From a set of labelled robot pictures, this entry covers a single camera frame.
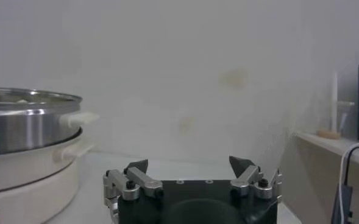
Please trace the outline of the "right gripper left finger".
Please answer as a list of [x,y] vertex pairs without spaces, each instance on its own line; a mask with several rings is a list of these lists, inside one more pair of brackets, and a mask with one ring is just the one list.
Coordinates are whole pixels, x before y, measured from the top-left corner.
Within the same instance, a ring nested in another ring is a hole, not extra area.
[[129,163],[122,172],[113,169],[107,170],[103,175],[104,205],[112,213],[118,212],[120,198],[124,201],[136,201],[141,193],[156,199],[163,197],[163,182],[146,174],[148,164],[148,160],[144,159]]

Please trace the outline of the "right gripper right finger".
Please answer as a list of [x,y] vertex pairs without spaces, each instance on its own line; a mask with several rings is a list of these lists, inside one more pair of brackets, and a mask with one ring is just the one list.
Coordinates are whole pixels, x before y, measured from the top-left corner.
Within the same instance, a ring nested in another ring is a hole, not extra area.
[[236,176],[230,181],[231,189],[240,197],[247,197],[250,193],[259,200],[276,199],[282,201],[282,173],[277,169],[271,181],[264,178],[260,166],[257,166],[249,159],[242,159],[229,156],[229,163]]

